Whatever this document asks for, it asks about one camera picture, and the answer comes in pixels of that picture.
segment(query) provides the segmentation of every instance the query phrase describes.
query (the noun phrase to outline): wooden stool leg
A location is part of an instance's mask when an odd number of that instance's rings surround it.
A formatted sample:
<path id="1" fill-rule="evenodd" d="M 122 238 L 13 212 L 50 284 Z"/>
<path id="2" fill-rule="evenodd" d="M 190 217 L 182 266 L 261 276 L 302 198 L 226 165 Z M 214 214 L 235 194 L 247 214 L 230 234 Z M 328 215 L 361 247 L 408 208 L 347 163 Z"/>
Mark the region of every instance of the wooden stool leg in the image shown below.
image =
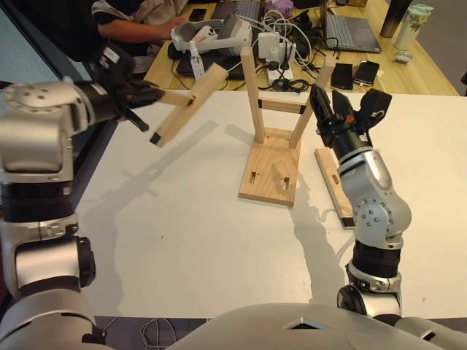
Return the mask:
<path id="1" fill-rule="evenodd" d="M 248 98 L 250 100 L 253 125 L 255 126 L 255 141 L 259 144 L 264 143 L 264 122 L 263 114 L 258 106 L 258 81 L 256 80 L 255 62 L 253 61 L 253 51 L 251 47 L 244 47 L 240 52 L 242 59 L 243 75 L 247 83 Z"/>
<path id="2" fill-rule="evenodd" d="M 323 88 L 328 84 L 328 80 L 331 78 L 331 74 L 333 73 L 334 67 L 336 66 L 336 60 L 334 57 L 326 57 L 325 63 L 320 70 L 320 75 L 316 82 L 314 82 L 320 88 Z M 305 131 L 305 127 L 309 122 L 309 118 L 312 116 L 313 110 L 310 105 L 309 100 L 306 102 L 305 111 L 302 113 L 300 118 L 298 119 L 297 125 L 295 129 L 293 129 L 292 136 L 290 137 L 289 147 L 295 148 L 297 147 L 298 140 L 300 140 L 301 135 Z"/>

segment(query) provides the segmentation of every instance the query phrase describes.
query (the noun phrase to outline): human arm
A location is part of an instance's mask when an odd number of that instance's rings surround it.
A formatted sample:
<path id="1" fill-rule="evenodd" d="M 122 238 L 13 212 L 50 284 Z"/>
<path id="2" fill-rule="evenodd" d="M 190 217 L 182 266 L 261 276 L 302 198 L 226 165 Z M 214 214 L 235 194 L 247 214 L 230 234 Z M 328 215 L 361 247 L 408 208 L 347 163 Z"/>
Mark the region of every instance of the human arm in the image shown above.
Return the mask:
<path id="1" fill-rule="evenodd" d="M 185 19 L 173 17 L 159 26 L 135 23 L 130 20 L 115 19 L 106 24 L 98 24 L 99 33 L 106 38 L 134 44 L 170 39 L 170 32 Z"/>

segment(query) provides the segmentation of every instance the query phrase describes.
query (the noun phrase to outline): wooden board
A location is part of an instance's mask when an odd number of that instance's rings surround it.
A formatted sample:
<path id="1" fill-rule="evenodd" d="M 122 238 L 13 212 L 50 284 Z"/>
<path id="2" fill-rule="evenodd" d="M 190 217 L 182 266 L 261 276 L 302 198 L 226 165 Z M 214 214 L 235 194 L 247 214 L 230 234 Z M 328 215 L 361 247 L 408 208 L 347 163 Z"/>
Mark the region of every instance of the wooden board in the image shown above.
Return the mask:
<path id="1" fill-rule="evenodd" d="M 293 206 L 300 143 L 289 148 L 292 131 L 266 128 L 264 143 L 252 142 L 239 197 Z"/>
<path id="2" fill-rule="evenodd" d="M 329 195 L 336 208 L 337 216 L 341 220 L 343 228 L 353 228 L 355 223 L 352 217 L 352 204 L 344 194 L 341 187 L 341 180 L 337 173 L 337 167 L 329 148 L 317 148 L 314 151 L 314 156 L 320 166 L 321 174 L 323 175 Z"/>

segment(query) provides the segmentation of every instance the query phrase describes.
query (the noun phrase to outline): water bottle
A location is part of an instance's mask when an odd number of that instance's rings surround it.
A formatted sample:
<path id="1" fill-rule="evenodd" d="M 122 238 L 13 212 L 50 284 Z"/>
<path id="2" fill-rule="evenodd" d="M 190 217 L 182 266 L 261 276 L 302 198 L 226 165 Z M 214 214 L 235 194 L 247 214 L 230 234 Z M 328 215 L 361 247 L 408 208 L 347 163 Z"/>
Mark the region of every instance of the water bottle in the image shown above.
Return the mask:
<path id="1" fill-rule="evenodd" d="M 402 28 L 394 43 L 399 50 L 408 50 L 417 38 L 420 29 L 425 25 L 433 8 L 428 5 L 410 6 L 402 20 Z"/>

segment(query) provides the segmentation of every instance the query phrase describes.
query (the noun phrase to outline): wooden stick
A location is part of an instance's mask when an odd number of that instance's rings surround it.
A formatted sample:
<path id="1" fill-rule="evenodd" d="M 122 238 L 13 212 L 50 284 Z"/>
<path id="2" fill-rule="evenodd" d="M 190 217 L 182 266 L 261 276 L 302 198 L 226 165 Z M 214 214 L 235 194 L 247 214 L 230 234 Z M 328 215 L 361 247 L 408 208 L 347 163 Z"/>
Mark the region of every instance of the wooden stick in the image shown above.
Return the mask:
<path id="1" fill-rule="evenodd" d="M 158 102 L 164 104 L 173 104 L 174 106 L 185 107 L 191 103 L 193 99 L 189 95 L 183 93 L 176 93 L 170 90 L 164 90 L 164 94 Z"/>
<path id="2" fill-rule="evenodd" d="M 251 47 L 244 47 L 240 52 L 242 59 L 243 75 L 247 83 L 248 98 L 250 100 L 250 109 L 255 126 L 255 141 L 259 144 L 264 142 L 264 122 L 263 114 L 258 106 L 260 97 L 258 91 L 258 81 L 256 80 L 255 62 L 253 61 L 253 51 Z"/>
<path id="3" fill-rule="evenodd" d="M 344 228 L 351 228 L 355 226 L 352 216 L 352 204 L 342 190 L 337 167 L 334 163 L 331 150 L 329 148 L 317 148 L 314 151 L 314 156 L 320 167 L 321 174 L 323 175 L 326 187 L 328 188 L 329 195 L 336 208 L 337 216 L 341 220 Z"/>
<path id="4" fill-rule="evenodd" d="M 289 147 L 295 148 L 297 147 L 298 141 L 300 141 L 301 136 L 303 135 L 306 125 L 309 122 L 309 118 L 313 114 L 312 106 L 309 104 L 309 101 L 306 102 L 306 107 L 304 112 L 298 119 L 297 125 L 295 125 L 295 129 L 293 129 L 292 136 L 290 137 Z"/>
<path id="5" fill-rule="evenodd" d="M 305 110 L 305 104 L 292 101 L 277 100 L 275 98 L 261 97 L 258 99 L 258 106 L 262 109 L 271 111 L 288 112 L 302 114 Z"/>
<path id="6" fill-rule="evenodd" d="M 320 69 L 320 75 L 318 75 L 318 79 L 316 79 L 314 84 L 324 89 L 328 84 L 329 79 L 331 78 L 334 67 L 336 67 L 336 59 L 327 55 L 324 64 Z"/>
<path id="7" fill-rule="evenodd" d="M 336 59 L 334 57 L 326 56 L 325 63 L 323 67 L 320 69 L 320 75 L 318 79 L 314 82 L 320 88 L 323 88 L 328 84 L 328 80 L 331 78 L 331 74 L 333 73 L 334 67 L 336 66 Z M 302 113 L 300 118 L 298 119 L 297 125 L 295 125 L 295 129 L 293 129 L 292 136 L 290 137 L 289 146 L 290 148 L 297 147 L 298 140 L 301 138 L 305 131 L 305 127 L 309 122 L 309 118 L 313 114 L 313 109 L 310 105 L 309 99 L 306 101 L 306 108 L 305 111 Z"/>
<path id="8" fill-rule="evenodd" d="M 187 94 L 192 101 L 187 106 L 179 106 L 159 125 L 154 132 L 151 142 L 158 147 L 163 147 L 172 140 L 190 118 L 198 111 L 204 102 L 212 95 L 215 88 L 225 79 L 228 72 L 213 63 L 201 79 L 195 84 L 193 89 Z"/>

